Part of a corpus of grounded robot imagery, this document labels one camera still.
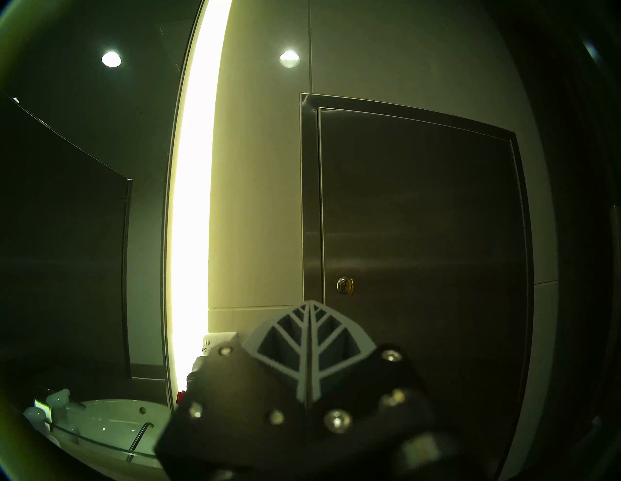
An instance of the wall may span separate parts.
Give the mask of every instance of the wall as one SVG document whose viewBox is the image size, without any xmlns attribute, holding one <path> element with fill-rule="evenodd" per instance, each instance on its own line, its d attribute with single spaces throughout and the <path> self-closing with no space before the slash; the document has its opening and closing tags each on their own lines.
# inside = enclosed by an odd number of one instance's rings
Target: wall
<svg viewBox="0 0 621 481">
<path fill-rule="evenodd" d="M 289 49 L 296 68 L 279 63 Z M 211 332 L 243 340 L 304 300 L 299 98 L 309 89 L 306 0 L 233 0 L 215 107 Z"/>
<path fill-rule="evenodd" d="M 306 8 L 305 1 L 233 1 L 215 114 L 209 329 L 243 337 L 274 309 L 302 301 L 300 92 L 511 130 L 527 185 L 536 284 L 533 359 L 516 434 L 522 445 L 508 460 L 521 465 L 550 376 L 558 266 L 546 163 L 511 56 L 474 1 L 311 0 L 309 15 Z M 287 70 L 278 56 L 290 47 L 301 64 Z"/>
</svg>

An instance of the dark wall panel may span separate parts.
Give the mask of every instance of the dark wall panel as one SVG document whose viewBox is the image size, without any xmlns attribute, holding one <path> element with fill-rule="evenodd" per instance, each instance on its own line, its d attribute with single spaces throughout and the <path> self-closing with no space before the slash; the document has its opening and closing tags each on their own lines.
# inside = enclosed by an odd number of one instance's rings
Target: dark wall panel
<svg viewBox="0 0 621 481">
<path fill-rule="evenodd" d="M 0 98 L 0 361 L 126 377 L 130 181 Z"/>
</svg>

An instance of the metal access panel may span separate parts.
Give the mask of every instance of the metal access panel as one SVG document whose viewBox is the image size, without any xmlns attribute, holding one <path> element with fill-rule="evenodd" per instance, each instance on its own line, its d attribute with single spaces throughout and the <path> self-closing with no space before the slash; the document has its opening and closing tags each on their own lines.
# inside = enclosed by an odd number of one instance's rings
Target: metal access panel
<svg viewBox="0 0 621 481">
<path fill-rule="evenodd" d="M 304 295 L 398 343 L 493 471 L 532 329 L 515 134 L 428 110 L 303 94 Z"/>
</svg>

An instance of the white wall panel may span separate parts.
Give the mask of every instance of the white wall panel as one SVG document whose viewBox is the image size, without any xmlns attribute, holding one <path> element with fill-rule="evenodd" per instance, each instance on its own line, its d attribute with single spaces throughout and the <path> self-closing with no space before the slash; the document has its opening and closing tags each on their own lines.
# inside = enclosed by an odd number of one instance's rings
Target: white wall panel
<svg viewBox="0 0 621 481">
<path fill-rule="evenodd" d="M 306 0 L 232 3 L 215 110 L 210 308 L 303 301 L 299 98 L 310 88 L 307 11 Z M 289 49 L 301 62 L 287 69 L 279 57 Z"/>
</svg>

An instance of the dark vertical panel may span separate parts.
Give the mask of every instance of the dark vertical panel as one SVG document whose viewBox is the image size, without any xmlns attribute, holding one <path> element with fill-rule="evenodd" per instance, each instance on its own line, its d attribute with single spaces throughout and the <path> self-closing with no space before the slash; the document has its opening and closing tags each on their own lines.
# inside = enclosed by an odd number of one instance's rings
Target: dark vertical panel
<svg viewBox="0 0 621 481">
<path fill-rule="evenodd" d="M 318 133 L 305 123 L 313 108 Z M 323 256 L 325 303 L 407 351 L 493 474 L 514 435 L 532 327 L 515 137 L 425 110 L 306 96 L 302 152 L 302 204 L 321 211 L 323 241 L 315 253 L 305 244 L 304 259 Z M 320 199 L 309 195 L 318 161 Z M 313 230 L 305 219 L 305 238 Z M 353 278 L 351 297 L 337 292 L 340 277 Z"/>
<path fill-rule="evenodd" d="M 606 61 L 617 58 L 607 59 L 586 34 L 606 36 L 603 21 L 588 28 L 596 3 L 489 2 L 488 7 L 537 120 L 558 231 L 558 322 L 549 346 L 554 360 L 528 466 L 558 454 L 591 428 L 600 414 L 598 396 L 608 381 L 613 348 L 618 349 L 611 335 L 619 320 L 611 323 L 610 317 L 610 207 L 619 196 L 620 98 L 606 72 Z"/>
<path fill-rule="evenodd" d="M 0 139 L 5 374 L 127 377 L 128 180 L 4 96 Z"/>
</svg>

